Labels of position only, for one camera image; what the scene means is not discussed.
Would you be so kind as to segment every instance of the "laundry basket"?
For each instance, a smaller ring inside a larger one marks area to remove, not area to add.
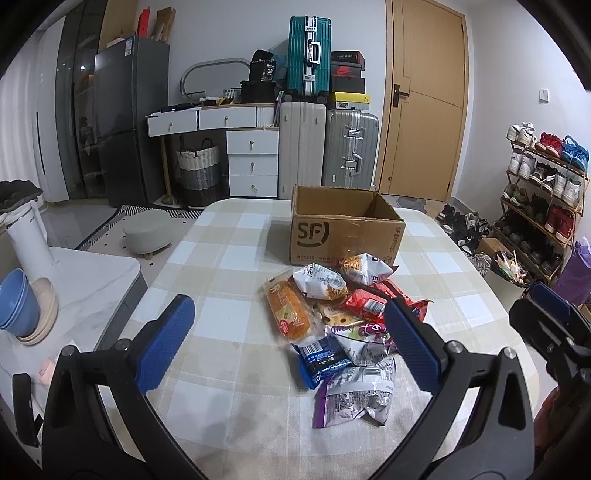
[[[205,142],[209,148],[203,148]],[[211,139],[206,138],[201,150],[187,150],[181,146],[177,152],[181,183],[185,200],[189,206],[207,206],[221,198],[220,180],[222,173],[219,163],[219,149],[213,146]]]

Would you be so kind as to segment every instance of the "blue snack package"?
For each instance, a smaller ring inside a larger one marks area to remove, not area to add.
[[[291,346],[297,352],[301,376],[311,390],[318,387],[325,378],[353,365],[343,347],[332,335],[306,346],[293,343]]]

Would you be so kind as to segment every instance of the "black box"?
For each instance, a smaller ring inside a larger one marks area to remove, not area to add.
[[[330,76],[331,92],[365,93],[365,79],[363,77]]]

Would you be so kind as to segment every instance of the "white curtain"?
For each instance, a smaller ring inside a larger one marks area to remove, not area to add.
[[[37,103],[37,47],[35,32],[0,80],[0,180],[31,180],[39,186],[33,142],[37,132],[33,104]]]

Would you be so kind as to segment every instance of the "door handle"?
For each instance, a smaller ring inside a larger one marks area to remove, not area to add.
[[[410,93],[405,93],[400,91],[400,85],[394,83],[394,94],[392,95],[392,106],[394,108],[398,108],[398,101],[400,97],[410,97]]]

